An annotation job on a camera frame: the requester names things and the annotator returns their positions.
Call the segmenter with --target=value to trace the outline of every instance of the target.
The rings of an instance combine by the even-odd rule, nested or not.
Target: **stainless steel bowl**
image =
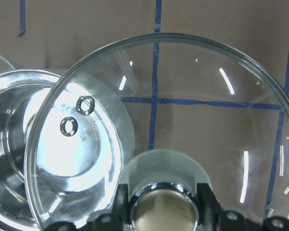
[[[59,75],[39,70],[0,74],[0,229],[38,230],[24,185],[26,135]]]

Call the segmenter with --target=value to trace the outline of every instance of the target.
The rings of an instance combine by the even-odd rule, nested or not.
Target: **transparent pot lid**
[[[98,125],[75,110],[81,96],[95,100],[93,113],[101,128],[88,148],[75,137]],[[63,105],[71,105],[64,115]],[[117,112],[125,108],[128,113]],[[135,148],[128,142],[133,139],[129,116]],[[85,123],[65,137],[60,131],[63,117]],[[101,130],[111,147],[108,156],[95,151],[103,142]],[[55,134],[63,138],[52,138]],[[72,144],[79,148],[75,156]],[[90,212],[111,204],[116,169],[132,155],[157,148],[177,150],[200,163],[223,207],[255,222],[289,218],[286,93],[260,64],[236,49],[206,38],[161,33],[94,51],[50,91],[26,148],[26,189],[39,226],[61,220],[82,226]],[[99,177],[81,179],[90,167],[88,161],[86,167],[76,164],[78,155],[89,156]],[[79,180],[71,183],[78,174]]]

